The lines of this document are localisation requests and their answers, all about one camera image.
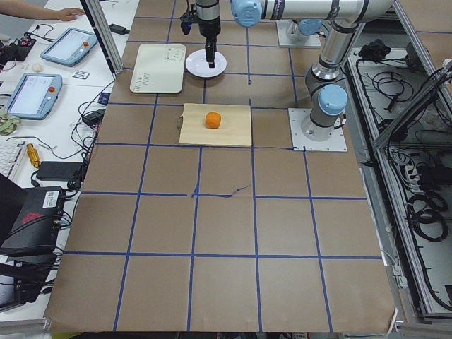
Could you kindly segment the person hand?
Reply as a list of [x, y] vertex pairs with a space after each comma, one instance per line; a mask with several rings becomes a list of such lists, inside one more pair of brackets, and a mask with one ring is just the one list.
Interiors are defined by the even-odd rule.
[[60, 21], [72, 21], [84, 15], [85, 11], [81, 8], [64, 8], [56, 11], [56, 19]]

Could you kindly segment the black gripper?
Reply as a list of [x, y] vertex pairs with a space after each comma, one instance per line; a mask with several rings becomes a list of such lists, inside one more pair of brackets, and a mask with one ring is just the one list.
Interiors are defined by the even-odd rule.
[[220, 34], [220, 4], [218, 0], [195, 0], [200, 34], [206, 39], [206, 61], [215, 68], [216, 37]]

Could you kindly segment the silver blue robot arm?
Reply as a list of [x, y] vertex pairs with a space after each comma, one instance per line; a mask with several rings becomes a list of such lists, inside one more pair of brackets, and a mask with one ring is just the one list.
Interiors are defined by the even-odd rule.
[[322, 20], [317, 18], [293, 20], [292, 22], [297, 27], [298, 32], [303, 36], [315, 35], [322, 26]]
[[[383, 15], [392, 1], [232, 1], [231, 12], [235, 21], [250, 28], [260, 20], [319, 19], [331, 22], [318, 61], [308, 70], [305, 80], [308, 90], [316, 83], [332, 83], [339, 75], [340, 67], [350, 54], [352, 43], [360, 30], [370, 21]], [[186, 4], [186, 12], [180, 17], [181, 29], [190, 33], [193, 24], [198, 25], [205, 38], [205, 56], [209, 68], [215, 67], [217, 36], [220, 34], [220, 2], [195, 1]]]

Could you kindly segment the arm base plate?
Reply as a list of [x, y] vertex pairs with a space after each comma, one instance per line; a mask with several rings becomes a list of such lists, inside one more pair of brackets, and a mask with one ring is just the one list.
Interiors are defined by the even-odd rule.
[[311, 109], [289, 108], [292, 148], [307, 152], [347, 152], [340, 119], [333, 126], [319, 127], [311, 121]]
[[277, 22], [280, 47], [320, 49], [318, 32], [322, 26], [320, 19], [279, 20]]

